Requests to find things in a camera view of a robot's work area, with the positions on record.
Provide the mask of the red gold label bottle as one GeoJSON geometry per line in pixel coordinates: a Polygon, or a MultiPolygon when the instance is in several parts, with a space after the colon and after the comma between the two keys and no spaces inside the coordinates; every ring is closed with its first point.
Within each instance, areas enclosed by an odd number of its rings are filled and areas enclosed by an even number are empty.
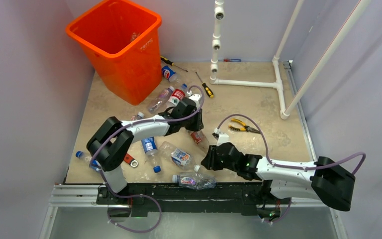
{"type": "Polygon", "coordinates": [[[192,138],[197,147],[203,152],[207,153],[209,149],[209,140],[205,136],[205,134],[200,131],[187,131],[187,134],[192,138]]]}

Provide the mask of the purple label front bottle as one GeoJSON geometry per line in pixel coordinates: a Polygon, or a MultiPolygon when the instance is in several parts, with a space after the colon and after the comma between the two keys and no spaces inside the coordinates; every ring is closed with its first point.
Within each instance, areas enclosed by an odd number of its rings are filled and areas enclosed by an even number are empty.
{"type": "Polygon", "coordinates": [[[216,186],[215,178],[206,174],[206,170],[200,165],[195,165],[193,171],[173,175],[172,182],[193,190],[211,189],[216,186]]]}

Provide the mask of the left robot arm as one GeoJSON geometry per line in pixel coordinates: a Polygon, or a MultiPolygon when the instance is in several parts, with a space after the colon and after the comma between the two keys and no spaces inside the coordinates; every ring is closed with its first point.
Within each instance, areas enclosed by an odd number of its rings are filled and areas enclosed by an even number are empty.
{"type": "Polygon", "coordinates": [[[122,162],[131,144],[150,137],[168,136],[185,128],[190,131],[203,129],[201,95],[183,98],[171,110],[151,118],[134,121],[109,117],[86,144],[97,161],[102,178],[110,189],[109,197],[117,204],[128,199],[127,181],[122,162]]]}

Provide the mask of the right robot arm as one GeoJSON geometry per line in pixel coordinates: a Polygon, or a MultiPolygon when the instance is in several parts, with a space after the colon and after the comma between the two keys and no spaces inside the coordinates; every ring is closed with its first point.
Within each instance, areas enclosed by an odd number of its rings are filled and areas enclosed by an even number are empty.
{"type": "Polygon", "coordinates": [[[311,162],[268,160],[266,156],[244,154],[232,143],[211,145],[202,166],[208,170],[228,169],[246,180],[263,181],[260,198],[306,198],[320,200],[335,210],[351,209],[356,177],[328,157],[311,162]]]}

